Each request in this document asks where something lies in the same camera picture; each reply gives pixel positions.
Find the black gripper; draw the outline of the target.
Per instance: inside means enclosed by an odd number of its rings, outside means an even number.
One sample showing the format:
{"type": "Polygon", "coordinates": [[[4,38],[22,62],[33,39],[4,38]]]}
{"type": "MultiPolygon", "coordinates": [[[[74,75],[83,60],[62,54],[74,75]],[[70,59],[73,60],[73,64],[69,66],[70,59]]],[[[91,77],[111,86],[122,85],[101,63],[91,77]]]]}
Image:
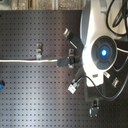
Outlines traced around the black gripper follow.
{"type": "MultiPolygon", "coordinates": [[[[70,43],[78,50],[83,50],[83,44],[81,40],[68,28],[65,29],[63,33],[64,37],[70,41],[70,43]]],[[[57,60],[58,67],[64,67],[72,64],[82,64],[82,57],[75,56],[69,58],[61,58],[57,60]]]]}

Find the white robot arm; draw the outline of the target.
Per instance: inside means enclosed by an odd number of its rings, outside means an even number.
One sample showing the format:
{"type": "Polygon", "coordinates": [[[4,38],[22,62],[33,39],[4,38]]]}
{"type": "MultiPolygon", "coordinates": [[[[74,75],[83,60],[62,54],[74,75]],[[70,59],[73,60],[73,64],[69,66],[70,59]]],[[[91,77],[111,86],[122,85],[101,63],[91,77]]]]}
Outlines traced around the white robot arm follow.
{"type": "Polygon", "coordinates": [[[104,83],[104,73],[115,63],[117,45],[106,27],[106,7],[110,0],[89,0],[80,17],[80,36],[68,28],[63,35],[80,52],[81,56],[70,56],[57,60],[59,67],[81,63],[82,77],[88,87],[104,83]]]}

